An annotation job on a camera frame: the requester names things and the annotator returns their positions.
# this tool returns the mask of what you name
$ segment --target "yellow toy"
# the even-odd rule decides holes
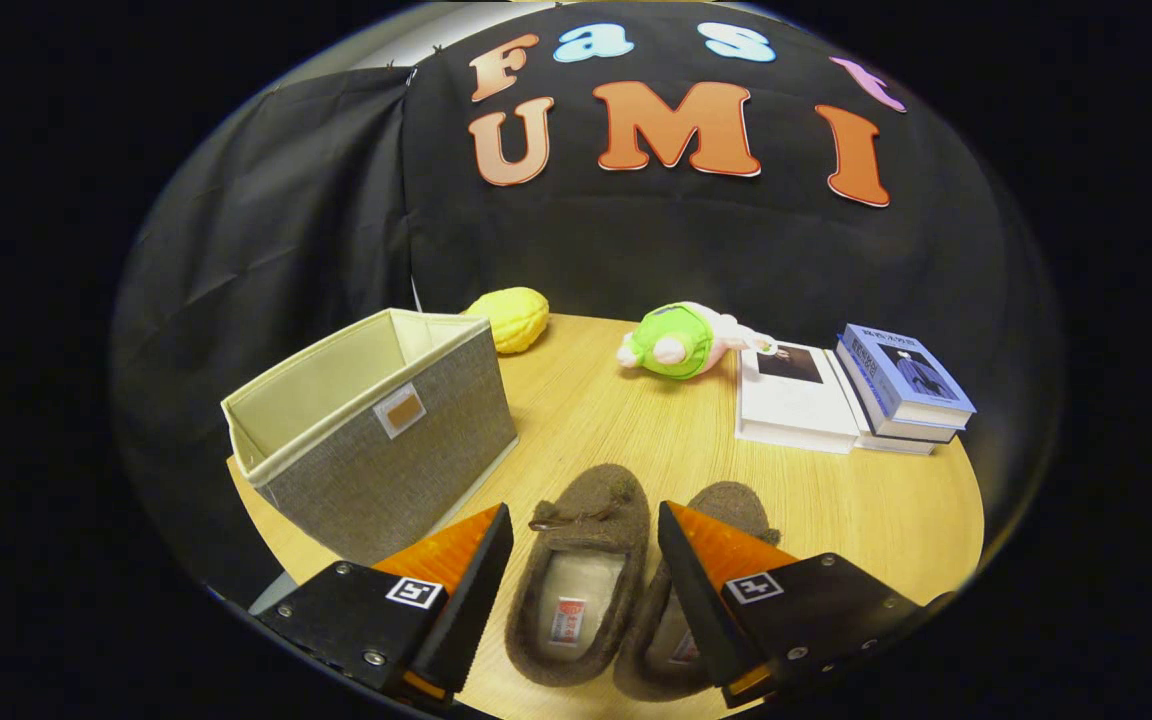
[[[550,324],[550,302],[530,287],[486,293],[462,314],[483,314],[492,323],[498,353],[522,353]]]

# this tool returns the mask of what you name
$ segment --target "letter cutout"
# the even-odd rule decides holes
[[[596,23],[591,26],[570,29],[563,32],[558,41],[563,44],[554,50],[554,60],[559,63],[578,63],[594,55],[617,58],[634,50],[634,44],[626,40],[626,29],[614,23]]]
[[[536,97],[513,111],[522,118],[522,129],[526,137],[526,153],[522,160],[509,162],[500,151],[500,126],[503,113],[490,113],[470,123],[473,136],[473,153],[479,161],[479,174],[492,184],[501,187],[522,184],[539,176],[550,162],[548,113],[553,108],[553,97]]]
[[[850,74],[851,79],[856,81],[856,85],[859,85],[861,90],[867,92],[874,100],[882,103],[882,105],[887,105],[888,108],[895,109],[897,113],[904,113],[905,105],[902,104],[902,101],[896,100],[895,97],[887,94],[886,90],[882,90],[884,88],[887,88],[887,83],[882,82],[881,78],[874,76],[874,74],[870,74],[865,70],[865,68],[861,68],[859,65],[852,63],[851,60],[844,60],[842,58],[829,59],[835,61],[835,63],[842,65],[842,67],[847,69],[847,73]]]
[[[470,60],[470,67],[475,68],[479,77],[479,86],[470,96],[470,100],[483,101],[517,82],[518,78],[507,76],[506,70],[521,70],[526,65],[524,47],[535,46],[538,41],[540,38],[529,32]]]
[[[605,170],[649,166],[649,154],[639,150],[639,132],[667,168],[679,164],[687,143],[698,132],[698,149],[689,158],[692,168],[737,177],[753,177],[763,169],[749,152],[749,91],[740,85],[698,82],[677,109],[669,109],[652,88],[637,81],[600,85],[594,88],[594,97],[607,103],[607,152],[598,159]]]
[[[776,59],[776,52],[770,47],[767,38],[742,26],[730,26],[727,23],[700,23],[696,32],[708,37],[705,47],[713,50],[723,58],[753,60],[756,63],[771,63]]]
[[[829,190],[874,209],[890,205],[887,188],[878,182],[878,154],[874,154],[878,128],[874,123],[832,105],[817,105],[814,109],[828,120],[833,131],[838,169],[829,176]]]

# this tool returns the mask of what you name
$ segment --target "storage box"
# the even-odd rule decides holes
[[[221,402],[247,482],[373,564],[452,518],[517,445],[485,318],[385,310]]]

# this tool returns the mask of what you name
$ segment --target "book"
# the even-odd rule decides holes
[[[840,348],[840,350],[846,354],[844,348]],[[856,419],[856,429],[861,432],[856,437],[856,447],[864,447],[869,450],[910,452],[914,455],[932,454],[932,448],[937,447],[934,442],[876,435],[873,430],[870,429],[869,417],[865,414],[864,406],[861,404],[861,397],[856,395],[855,381],[847,373],[847,369],[842,366],[842,361],[838,359],[838,351],[826,350],[824,354],[828,357],[829,366],[833,367],[833,372],[838,376],[838,384],[840,384],[842,393],[847,396],[847,404],[851,407],[851,416]]]
[[[858,430],[819,347],[776,342],[776,355],[744,350],[736,392],[736,438],[846,455]]]
[[[884,418],[957,429],[972,418],[972,401],[923,342],[855,324],[842,341],[873,384]]]
[[[851,355],[842,340],[838,341],[835,348],[838,363],[846,370],[846,380],[851,385],[856,397],[861,401],[861,412],[864,414],[864,424],[869,426],[870,434],[886,439],[910,439],[910,441],[947,444],[954,439],[955,434],[962,430],[957,425],[941,425],[937,423],[915,423],[915,420],[892,420],[884,418],[881,406],[879,406],[878,391],[874,388],[872,379],[861,370],[861,364],[856,356]]]

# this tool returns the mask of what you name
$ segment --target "slipper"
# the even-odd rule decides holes
[[[607,669],[643,591],[649,524],[643,487],[621,465],[590,468],[536,506],[503,643],[525,679],[577,685]]]
[[[712,484],[687,506],[773,546],[781,541],[780,530],[767,528],[758,495],[740,483]],[[621,694],[641,702],[677,700],[712,687],[664,559],[626,632],[612,679]]]

